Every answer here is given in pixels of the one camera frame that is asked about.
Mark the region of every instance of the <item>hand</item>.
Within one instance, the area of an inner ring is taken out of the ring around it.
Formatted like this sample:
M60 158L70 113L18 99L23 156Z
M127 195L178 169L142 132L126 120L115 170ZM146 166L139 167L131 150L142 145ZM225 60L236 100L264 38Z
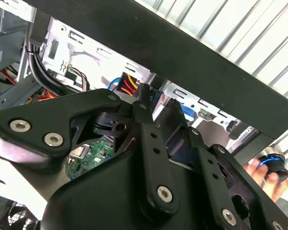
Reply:
M253 159L251 164L244 166L244 169L255 180L255 182L261 186L264 177L268 173L268 167L265 164L258 167L259 164L260 161L258 159ZM276 202L288 188L288 180L284 180L281 183L278 183L278 180L278 175L273 172L269 175L263 186L265 193L267 193L274 202Z

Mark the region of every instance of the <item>green circuit board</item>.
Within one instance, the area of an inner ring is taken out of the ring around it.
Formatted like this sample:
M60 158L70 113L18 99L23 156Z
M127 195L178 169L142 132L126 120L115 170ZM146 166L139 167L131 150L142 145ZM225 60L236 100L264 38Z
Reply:
M66 175L73 180L108 161L112 156L111 144L104 140L94 142L89 146L89 151L83 159L69 156L65 165Z

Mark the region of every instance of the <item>silver screw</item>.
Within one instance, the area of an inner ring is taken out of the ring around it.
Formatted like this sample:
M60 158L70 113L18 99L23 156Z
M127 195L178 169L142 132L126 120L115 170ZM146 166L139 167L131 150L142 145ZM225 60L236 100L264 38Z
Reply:
M220 146L217 147L217 150L219 150L221 153L225 153L225 150Z
M116 97L115 97L115 96L113 96L113 95L108 95L108 98L110 98L111 100L114 100L114 101L116 101Z
M58 133L48 133L44 137L44 142L51 147L61 146L63 141L63 137Z
M236 226L237 221L231 211L229 211L228 209L223 209L222 215L228 224L230 224L231 226Z
M275 230L283 230L282 226L279 225L275 220L272 221Z
M171 203L173 200L173 195L171 191L164 187L164 186L159 186L157 188L158 196L163 200L165 203Z
M30 130L31 125L25 120L14 120L10 123L10 128L14 132L24 133Z
M198 131L196 129L192 129L192 133L194 133L195 135L198 135Z
M143 104L140 104L140 107L141 107L142 109L146 109L146 106L143 105Z

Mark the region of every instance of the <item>fan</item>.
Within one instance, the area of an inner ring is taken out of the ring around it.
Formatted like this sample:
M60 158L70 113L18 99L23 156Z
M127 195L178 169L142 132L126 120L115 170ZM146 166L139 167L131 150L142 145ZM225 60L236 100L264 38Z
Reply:
M1 217L0 230L39 230L39 223L26 206L10 201Z

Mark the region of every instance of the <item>black metal frame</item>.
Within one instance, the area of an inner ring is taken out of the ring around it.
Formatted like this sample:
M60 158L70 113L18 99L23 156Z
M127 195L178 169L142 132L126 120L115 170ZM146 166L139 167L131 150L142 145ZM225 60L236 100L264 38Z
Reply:
M25 0L261 133L288 129L288 100L134 0Z

